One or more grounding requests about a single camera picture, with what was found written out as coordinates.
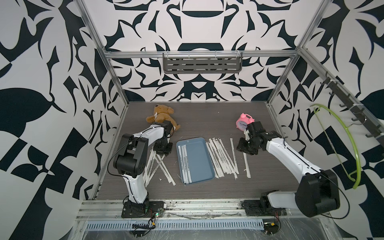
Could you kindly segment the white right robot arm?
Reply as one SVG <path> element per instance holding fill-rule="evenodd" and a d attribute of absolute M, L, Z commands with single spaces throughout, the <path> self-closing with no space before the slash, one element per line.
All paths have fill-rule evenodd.
<path fill-rule="evenodd" d="M 338 177 L 331 170 L 322 170 L 295 151 L 276 131 L 266 131 L 261 122 L 242 128 L 237 150 L 253 156 L 259 150 L 277 158 L 299 183 L 295 192 L 270 191 L 263 193 L 257 209 L 267 212 L 275 209 L 299 210 L 306 217 L 315 217 L 340 208 Z"/>

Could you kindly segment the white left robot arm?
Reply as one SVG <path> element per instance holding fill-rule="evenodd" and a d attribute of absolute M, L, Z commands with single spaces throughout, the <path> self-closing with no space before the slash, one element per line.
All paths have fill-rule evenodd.
<path fill-rule="evenodd" d="M 170 121 L 150 125 L 136 134 L 124 134 L 119 149 L 112 157 L 113 167 L 118 171 L 117 177 L 124 178 L 129 191 L 128 200 L 123 203 L 122 218 L 143 218 L 151 209 L 149 193 L 145 187 L 144 171 L 147 165 L 149 147 L 159 154 L 168 155 L 173 143 L 169 138 L 174 131 Z"/>

